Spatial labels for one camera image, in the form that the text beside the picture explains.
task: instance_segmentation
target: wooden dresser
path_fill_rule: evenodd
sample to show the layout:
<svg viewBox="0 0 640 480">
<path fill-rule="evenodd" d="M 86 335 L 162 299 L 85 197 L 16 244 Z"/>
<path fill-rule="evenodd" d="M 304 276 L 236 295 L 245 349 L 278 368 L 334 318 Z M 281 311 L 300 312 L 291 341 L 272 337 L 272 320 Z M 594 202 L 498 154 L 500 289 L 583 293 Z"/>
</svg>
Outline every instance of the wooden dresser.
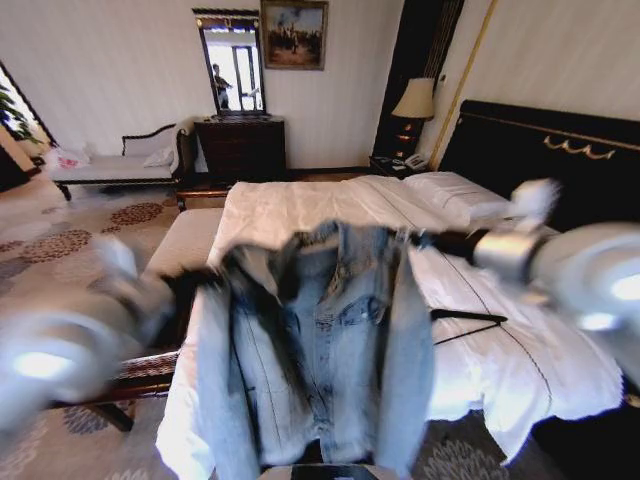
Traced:
<svg viewBox="0 0 640 480">
<path fill-rule="evenodd" d="M 213 117 L 196 122 L 211 180 L 269 181 L 284 177 L 284 119 Z"/>
</svg>

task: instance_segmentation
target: picture frame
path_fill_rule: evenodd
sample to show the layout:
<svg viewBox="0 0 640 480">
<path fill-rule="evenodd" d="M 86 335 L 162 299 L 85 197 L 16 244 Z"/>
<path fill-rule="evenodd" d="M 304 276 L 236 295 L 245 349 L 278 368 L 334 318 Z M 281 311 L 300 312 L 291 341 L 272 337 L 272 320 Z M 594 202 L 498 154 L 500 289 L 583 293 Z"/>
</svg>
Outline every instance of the picture frame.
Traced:
<svg viewBox="0 0 640 480">
<path fill-rule="evenodd" d="M 329 2 L 263 0 L 265 68 L 324 70 Z"/>
</svg>

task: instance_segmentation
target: black headboard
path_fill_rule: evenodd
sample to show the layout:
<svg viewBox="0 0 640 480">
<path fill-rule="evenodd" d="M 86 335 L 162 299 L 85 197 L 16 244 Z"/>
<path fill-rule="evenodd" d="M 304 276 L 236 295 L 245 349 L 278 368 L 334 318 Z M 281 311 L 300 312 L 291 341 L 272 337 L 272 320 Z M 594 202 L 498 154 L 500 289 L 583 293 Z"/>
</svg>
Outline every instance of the black headboard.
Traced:
<svg viewBox="0 0 640 480">
<path fill-rule="evenodd" d="M 550 225 L 640 221 L 640 122 L 465 100 L 440 170 L 509 198 L 525 180 L 562 184 Z"/>
</svg>

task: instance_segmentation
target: wall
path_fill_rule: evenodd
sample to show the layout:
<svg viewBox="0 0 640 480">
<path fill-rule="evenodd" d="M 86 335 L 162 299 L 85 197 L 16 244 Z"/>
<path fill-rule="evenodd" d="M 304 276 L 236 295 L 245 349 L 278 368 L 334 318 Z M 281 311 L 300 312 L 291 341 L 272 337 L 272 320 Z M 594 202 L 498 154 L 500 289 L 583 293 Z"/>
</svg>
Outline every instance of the wall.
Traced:
<svg viewBox="0 0 640 480">
<path fill-rule="evenodd" d="M 449 80 L 453 75 L 459 79 L 480 30 L 489 2 L 480 3 L 465 2 L 443 68 Z M 466 28 L 465 15 L 470 30 L 463 35 L 459 31 Z M 498 0 L 460 101 L 472 98 L 640 120 L 639 24 L 636 0 Z M 452 83 L 449 87 L 455 90 L 457 82 Z M 453 93 L 438 98 L 440 93 L 441 126 Z M 457 109 L 437 160 L 455 118 Z M 439 131 L 436 122 L 427 124 L 421 152 L 431 152 Z"/>
<path fill-rule="evenodd" d="M 28 172 L 33 169 L 34 165 L 31 159 L 2 125 L 0 125 L 0 145 L 23 171 Z"/>
<path fill-rule="evenodd" d="M 265 70 L 287 120 L 289 166 L 365 165 L 402 0 L 330 2 L 323 72 Z M 120 152 L 120 137 L 214 111 L 191 8 L 258 0 L 3 0 L 3 61 L 63 145 Z"/>
</svg>

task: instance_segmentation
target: mirror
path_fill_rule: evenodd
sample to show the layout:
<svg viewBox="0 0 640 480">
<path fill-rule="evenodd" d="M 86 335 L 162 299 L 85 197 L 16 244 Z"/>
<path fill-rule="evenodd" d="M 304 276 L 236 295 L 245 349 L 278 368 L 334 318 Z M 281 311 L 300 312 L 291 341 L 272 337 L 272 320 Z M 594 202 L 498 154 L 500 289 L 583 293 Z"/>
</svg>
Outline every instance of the mirror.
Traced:
<svg viewBox="0 0 640 480">
<path fill-rule="evenodd" d="M 193 13 L 218 115 L 266 113 L 258 10 Z"/>
</svg>

